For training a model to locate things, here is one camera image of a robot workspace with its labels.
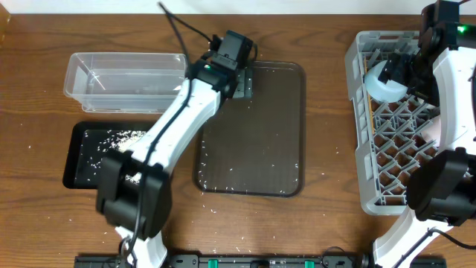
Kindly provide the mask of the light blue bowl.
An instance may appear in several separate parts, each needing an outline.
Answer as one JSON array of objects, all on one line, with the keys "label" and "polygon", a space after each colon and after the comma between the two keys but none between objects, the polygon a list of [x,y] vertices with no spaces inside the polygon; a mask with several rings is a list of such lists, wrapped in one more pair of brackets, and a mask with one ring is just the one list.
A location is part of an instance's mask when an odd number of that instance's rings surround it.
[{"label": "light blue bowl", "polygon": [[393,80],[383,83],[379,80],[387,60],[372,67],[364,76],[367,93],[379,102],[395,103],[404,98],[408,88]]}]

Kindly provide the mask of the white rice pile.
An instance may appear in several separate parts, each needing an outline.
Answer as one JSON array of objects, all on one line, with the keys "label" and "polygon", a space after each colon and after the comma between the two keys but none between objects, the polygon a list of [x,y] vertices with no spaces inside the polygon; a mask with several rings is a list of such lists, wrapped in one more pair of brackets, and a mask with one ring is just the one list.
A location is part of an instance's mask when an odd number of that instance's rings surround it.
[{"label": "white rice pile", "polygon": [[101,160],[109,150],[125,152],[146,134],[140,130],[86,130],[77,166],[77,179],[98,182]]}]

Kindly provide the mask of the pink cup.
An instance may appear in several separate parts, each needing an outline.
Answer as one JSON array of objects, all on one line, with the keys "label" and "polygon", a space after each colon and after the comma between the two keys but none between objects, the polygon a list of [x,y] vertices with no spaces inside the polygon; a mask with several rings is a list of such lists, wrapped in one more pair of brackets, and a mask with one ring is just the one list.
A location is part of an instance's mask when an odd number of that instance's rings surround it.
[{"label": "pink cup", "polygon": [[432,118],[431,123],[422,131],[422,137],[425,141],[434,141],[434,146],[439,147],[441,133],[441,118],[437,116]]}]

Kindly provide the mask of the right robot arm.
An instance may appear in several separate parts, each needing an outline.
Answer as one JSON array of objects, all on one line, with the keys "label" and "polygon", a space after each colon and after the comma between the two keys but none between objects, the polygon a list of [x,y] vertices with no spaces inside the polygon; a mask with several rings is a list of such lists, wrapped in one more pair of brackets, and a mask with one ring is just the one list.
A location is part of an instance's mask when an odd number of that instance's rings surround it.
[{"label": "right robot arm", "polygon": [[419,51],[392,54],[364,77],[367,92],[394,102],[406,92],[440,109],[437,155],[412,174],[407,205],[392,227],[373,242],[372,267],[409,267],[442,235],[475,218],[475,26],[460,21],[460,2],[436,1],[422,10]]}]

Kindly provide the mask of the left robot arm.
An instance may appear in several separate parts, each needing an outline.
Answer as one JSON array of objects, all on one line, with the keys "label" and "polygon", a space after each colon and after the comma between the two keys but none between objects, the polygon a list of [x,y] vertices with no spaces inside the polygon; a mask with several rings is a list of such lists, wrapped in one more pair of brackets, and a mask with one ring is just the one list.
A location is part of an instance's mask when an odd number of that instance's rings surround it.
[{"label": "left robot arm", "polygon": [[171,175],[202,125],[233,98],[242,70],[256,60],[257,45],[227,31],[187,68],[176,99],[156,123],[125,151],[101,159],[96,210],[121,236],[120,262],[161,267],[167,257],[161,230],[172,207]]}]

